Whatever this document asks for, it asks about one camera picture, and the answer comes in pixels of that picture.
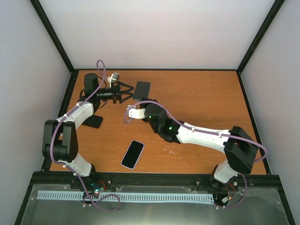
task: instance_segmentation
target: white wall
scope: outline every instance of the white wall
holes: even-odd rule
[[[274,0],[41,0],[75,68],[236,69]]]
[[[29,0],[1,1],[0,23],[0,218],[10,225],[40,170],[44,122],[56,118],[69,72]]]
[[[300,224],[300,1],[285,1],[242,73],[268,160]]]

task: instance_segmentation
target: gray floor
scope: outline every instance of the gray floor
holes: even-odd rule
[[[233,209],[216,210],[213,205],[197,203],[122,203],[117,211],[109,213],[95,207],[83,208],[79,201],[34,200],[37,190],[49,188],[45,186],[34,188],[22,225],[288,224],[279,195],[272,188],[249,190],[244,202]],[[62,190],[62,186],[56,186],[52,190]],[[103,202],[100,205],[109,209],[116,203]]]

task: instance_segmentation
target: black smartphone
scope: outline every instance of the black smartphone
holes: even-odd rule
[[[122,159],[121,165],[133,170],[142,154],[144,146],[143,143],[133,140]]]
[[[142,98],[148,98],[150,91],[150,82],[138,81],[135,86],[135,92],[133,93],[133,100],[141,101]]]

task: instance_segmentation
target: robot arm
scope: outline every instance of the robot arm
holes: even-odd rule
[[[99,108],[101,100],[107,101],[111,99],[114,103],[116,103],[116,101],[122,103],[132,97],[133,94],[131,91],[133,90],[133,87],[119,82],[118,80],[119,74],[113,73],[112,76],[107,79],[110,87],[99,89],[94,96],[83,103],[83,101],[86,100],[99,86],[97,74],[85,75],[85,96],[80,94],[80,99],[76,104],[77,108],[75,111],[69,117],[65,114],[56,120],[47,120],[44,125],[43,155],[45,158],[50,158],[50,144],[54,129],[57,127],[58,123],[66,117],[59,127],[54,139],[53,157],[55,161],[63,163],[63,167],[68,166],[71,168],[75,174],[79,174],[82,177],[90,177],[91,180],[94,180],[94,174],[96,173],[95,167],[78,153],[76,130],[87,119],[97,117],[94,113]]]
[[[227,183],[238,173],[251,173],[258,150],[254,145],[221,135],[194,131],[202,130],[251,140],[240,127],[234,126],[231,130],[213,130],[180,121],[184,125],[181,126],[170,119],[166,111],[156,104],[141,104],[140,109],[130,109],[129,117],[149,122],[153,131],[167,142],[198,144],[224,153],[227,159],[215,167],[211,177],[211,183],[215,188],[218,188],[221,183]]]

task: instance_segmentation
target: orange wooden surface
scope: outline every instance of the orange wooden surface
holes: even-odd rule
[[[69,110],[83,89],[84,75],[93,72],[97,73],[79,71]],[[132,86],[137,81],[151,82],[149,98],[157,99],[178,120],[212,129],[236,125],[255,139],[236,72],[119,70],[108,71],[107,76],[112,72],[118,72],[120,81]],[[224,161],[225,155],[213,149],[165,142],[141,120],[124,124],[126,107],[134,103],[132,99],[122,104],[110,100],[95,113],[104,118],[99,129],[83,125],[78,128],[79,152],[98,172],[211,173]],[[129,170],[120,163],[132,140],[144,143],[145,148],[135,169]],[[51,170],[64,169],[52,164]],[[262,162],[254,165],[252,174],[265,174]]]

